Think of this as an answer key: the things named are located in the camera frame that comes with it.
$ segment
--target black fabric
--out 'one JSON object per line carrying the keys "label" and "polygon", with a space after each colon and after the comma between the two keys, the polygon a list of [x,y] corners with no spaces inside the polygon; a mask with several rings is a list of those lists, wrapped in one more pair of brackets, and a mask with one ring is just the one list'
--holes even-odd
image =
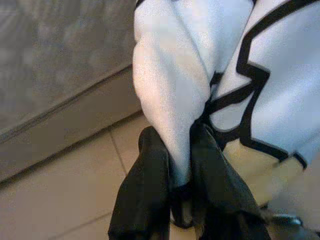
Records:
{"label": "black fabric", "polygon": [[190,131],[192,180],[169,190],[170,155],[153,127],[139,137],[140,154],[124,179],[109,227],[110,240],[168,240],[170,207],[184,225],[181,203],[192,197],[192,223],[201,240],[269,240],[247,185],[224,158],[211,129],[197,121]]}
{"label": "black fabric", "polygon": [[223,156],[212,129],[196,122],[190,131],[193,222],[201,240],[269,240],[254,197]]}
{"label": "black fabric", "polygon": [[168,151],[153,127],[139,137],[139,156],[118,191],[110,240],[169,239]]}

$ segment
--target floor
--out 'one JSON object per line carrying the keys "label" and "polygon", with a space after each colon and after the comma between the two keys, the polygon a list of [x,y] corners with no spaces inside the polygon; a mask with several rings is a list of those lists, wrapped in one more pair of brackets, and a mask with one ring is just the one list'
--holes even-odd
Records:
{"label": "floor", "polygon": [[[116,123],[0,184],[1,240],[106,240],[118,188],[138,156],[143,115]],[[320,230],[320,160],[270,206]],[[171,240],[195,240],[171,226]]]}

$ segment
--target mattress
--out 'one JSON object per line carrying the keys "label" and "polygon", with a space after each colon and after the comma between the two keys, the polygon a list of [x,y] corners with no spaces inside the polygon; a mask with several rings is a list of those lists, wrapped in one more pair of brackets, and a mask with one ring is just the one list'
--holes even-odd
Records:
{"label": "mattress", "polygon": [[[30,163],[16,167],[12,161],[20,160],[8,157],[5,143],[40,123],[46,114],[74,101],[75,96],[86,95],[86,90],[102,80],[112,76],[112,81],[127,84],[124,99],[134,105],[129,112],[139,108],[130,85],[134,8],[134,0],[0,1],[0,180],[40,160],[32,155]],[[20,144],[16,140],[10,148],[23,153]],[[14,168],[10,174],[8,165]]]}

